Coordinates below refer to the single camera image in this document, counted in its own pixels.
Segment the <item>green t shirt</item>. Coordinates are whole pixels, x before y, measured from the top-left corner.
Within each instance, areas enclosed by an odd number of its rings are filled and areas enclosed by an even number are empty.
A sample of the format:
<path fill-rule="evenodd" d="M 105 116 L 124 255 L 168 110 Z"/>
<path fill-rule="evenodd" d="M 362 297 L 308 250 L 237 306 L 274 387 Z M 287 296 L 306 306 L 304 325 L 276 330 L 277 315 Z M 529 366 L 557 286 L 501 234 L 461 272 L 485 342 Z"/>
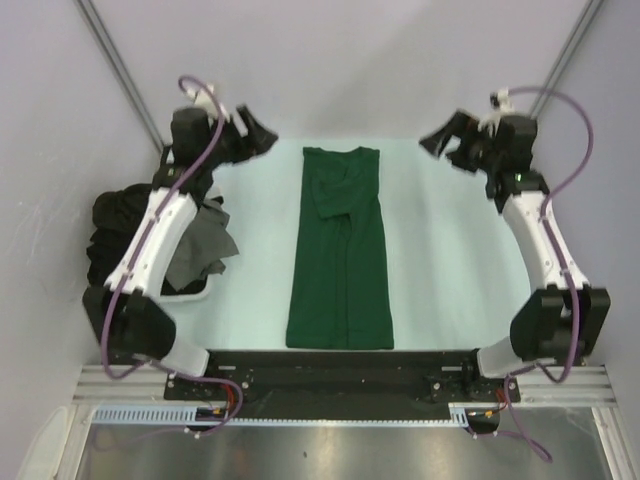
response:
<path fill-rule="evenodd" d="M 379 166 L 377 149 L 304 148 L 287 347 L 393 349 Z"/>

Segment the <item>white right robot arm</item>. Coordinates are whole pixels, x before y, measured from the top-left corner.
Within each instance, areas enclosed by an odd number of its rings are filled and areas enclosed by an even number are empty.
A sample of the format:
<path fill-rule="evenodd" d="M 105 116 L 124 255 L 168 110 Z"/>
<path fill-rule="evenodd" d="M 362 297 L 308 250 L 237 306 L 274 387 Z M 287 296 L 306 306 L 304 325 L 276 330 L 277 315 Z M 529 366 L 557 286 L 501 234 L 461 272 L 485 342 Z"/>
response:
<path fill-rule="evenodd" d="M 463 393 L 484 401 L 497 378 L 539 368 L 562 383 L 588 358 L 611 307 L 608 291 L 595 287 L 581 271 L 561 233 L 552 200 L 586 167 L 583 159 L 567 179 L 550 188 L 532 166 L 538 135 L 535 117 L 517 111 L 512 98 L 535 87 L 501 89 L 490 95 L 491 112 L 478 118 L 456 111 L 420 146 L 446 157 L 462 171 L 481 172 L 485 195 L 513 234 L 528 274 L 531 295 L 501 341 L 477 352 L 477 367 L 461 376 Z"/>

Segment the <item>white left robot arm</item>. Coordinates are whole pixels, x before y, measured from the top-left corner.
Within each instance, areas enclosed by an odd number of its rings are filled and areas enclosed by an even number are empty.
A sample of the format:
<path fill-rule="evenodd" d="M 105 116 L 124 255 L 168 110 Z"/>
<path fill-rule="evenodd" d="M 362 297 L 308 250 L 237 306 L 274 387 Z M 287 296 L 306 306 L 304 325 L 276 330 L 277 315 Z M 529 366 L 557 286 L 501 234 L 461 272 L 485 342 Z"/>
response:
<path fill-rule="evenodd" d="M 266 154 L 278 136 L 246 105 L 229 113 L 213 85 L 191 75 L 181 76 L 178 85 L 191 103 L 173 113 L 172 160 L 155 172 L 140 225 L 121 260 L 102 285 L 85 290 L 82 302 L 108 377 L 117 376 L 110 355 L 123 354 L 186 377 L 187 389 L 207 400 L 221 387 L 220 374 L 208 367 L 208 350 L 183 339 L 157 301 L 214 171 Z"/>

